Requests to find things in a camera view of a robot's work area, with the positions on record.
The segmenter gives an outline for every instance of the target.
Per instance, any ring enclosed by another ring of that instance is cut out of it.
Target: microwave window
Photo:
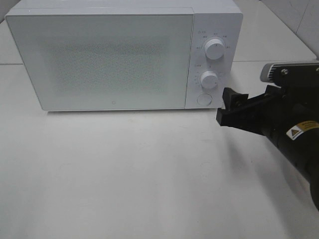
[[[43,44],[48,41],[38,44],[57,96],[168,92],[163,72],[168,37],[55,39],[54,44]]]
[[[181,109],[192,15],[8,18],[45,110]]]

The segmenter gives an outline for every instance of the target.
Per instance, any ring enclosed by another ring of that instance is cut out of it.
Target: power knob
[[[224,40],[219,37],[215,37],[209,40],[205,44],[206,56],[207,58],[211,60],[219,59],[220,57],[224,55],[224,52],[225,52],[225,43],[224,43]]]
[[[201,86],[206,89],[213,89],[218,84],[218,76],[213,71],[205,71],[200,76]]]

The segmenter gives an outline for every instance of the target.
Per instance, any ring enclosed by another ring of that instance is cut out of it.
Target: yellow warning sticker
[[[297,125],[293,126],[291,129],[289,129],[286,135],[292,140],[295,140],[304,132],[313,128],[319,128],[319,123],[313,120],[304,121],[304,122],[298,123]]]

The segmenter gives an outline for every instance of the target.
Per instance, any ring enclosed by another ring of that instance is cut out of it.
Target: white microwave
[[[232,0],[21,0],[6,15],[46,111],[222,106]]]

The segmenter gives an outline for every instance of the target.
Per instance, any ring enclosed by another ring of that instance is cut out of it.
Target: table surface
[[[261,2],[236,2],[231,87],[255,96],[269,61],[315,59]],[[44,112],[5,22],[0,112],[0,238],[318,238],[308,183],[264,137],[216,110]]]

